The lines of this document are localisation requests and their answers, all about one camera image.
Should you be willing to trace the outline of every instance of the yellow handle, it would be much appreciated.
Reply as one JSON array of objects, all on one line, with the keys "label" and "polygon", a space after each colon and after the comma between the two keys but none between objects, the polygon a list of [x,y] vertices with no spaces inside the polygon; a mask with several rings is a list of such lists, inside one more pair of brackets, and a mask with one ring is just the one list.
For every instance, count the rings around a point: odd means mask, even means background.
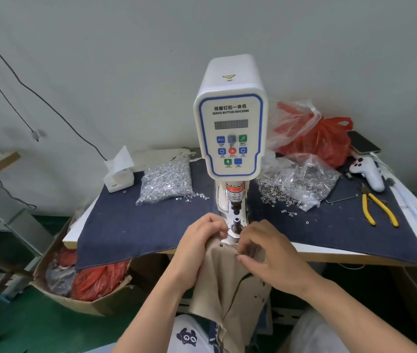
[{"label": "yellow handle", "polygon": [[367,195],[362,195],[362,211],[364,212],[365,217],[369,221],[371,225],[376,225],[374,218],[369,213],[369,209],[367,208]]},{"label": "yellow handle", "polygon": [[382,201],[380,201],[376,196],[374,196],[373,194],[369,193],[369,197],[372,198],[372,200],[380,207],[383,209],[383,211],[385,213],[387,213],[388,217],[390,218],[390,221],[392,222],[392,225],[394,227],[398,228],[398,220],[396,219],[396,217],[394,216],[394,214],[392,213],[392,211],[390,209],[388,209],[388,207],[382,203]]}]

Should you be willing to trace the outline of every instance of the yellow handle pliers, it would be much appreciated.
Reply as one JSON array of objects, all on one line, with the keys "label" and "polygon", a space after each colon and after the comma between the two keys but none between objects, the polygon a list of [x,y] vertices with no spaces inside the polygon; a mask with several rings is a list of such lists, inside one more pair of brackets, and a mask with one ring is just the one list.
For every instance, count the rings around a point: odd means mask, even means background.
[{"label": "yellow handle pliers", "polygon": [[375,222],[374,218],[372,218],[372,216],[369,213],[369,209],[367,207],[368,205],[367,197],[370,197],[371,200],[373,200],[380,208],[383,209],[385,213],[387,213],[394,227],[398,227],[398,220],[396,219],[392,211],[388,209],[388,207],[385,204],[383,204],[383,202],[380,201],[376,196],[370,193],[369,188],[365,184],[362,184],[361,192],[362,192],[362,210],[364,212],[365,217],[367,218],[367,220],[369,221],[371,225],[376,225],[377,223]]}]

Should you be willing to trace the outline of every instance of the control panel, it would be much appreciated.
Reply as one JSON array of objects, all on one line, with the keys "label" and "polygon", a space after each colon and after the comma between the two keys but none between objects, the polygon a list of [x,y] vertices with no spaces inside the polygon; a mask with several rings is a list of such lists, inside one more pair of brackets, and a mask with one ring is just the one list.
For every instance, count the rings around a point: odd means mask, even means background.
[{"label": "control panel", "polygon": [[260,164],[263,100],[257,94],[205,98],[199,104],[207,167],[217,177],[251,177]]}]

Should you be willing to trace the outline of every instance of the cartoon owl graphic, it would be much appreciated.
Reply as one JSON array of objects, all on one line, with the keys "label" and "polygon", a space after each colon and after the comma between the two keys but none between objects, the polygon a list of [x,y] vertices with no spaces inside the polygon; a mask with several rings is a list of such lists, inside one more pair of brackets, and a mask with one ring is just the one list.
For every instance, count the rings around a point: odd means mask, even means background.
[{"label": "cartoon owl graphic", "polygon": [[197,344],[197,336],[195,331],[187,332],[187,328],[183,328],[180,333],[176,333],[176,338],[179,339],[182,344],[192,344],[194,347]]}]

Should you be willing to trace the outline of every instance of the digital display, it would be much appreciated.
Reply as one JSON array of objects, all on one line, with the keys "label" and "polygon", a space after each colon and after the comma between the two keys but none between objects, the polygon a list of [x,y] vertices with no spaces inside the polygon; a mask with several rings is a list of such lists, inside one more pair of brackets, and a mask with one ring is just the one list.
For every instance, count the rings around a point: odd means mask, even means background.
[{"label": "digital display", "polygon": [[242,127],[248,127],[248,119],[215,121],[215,130],[240,129]]}]

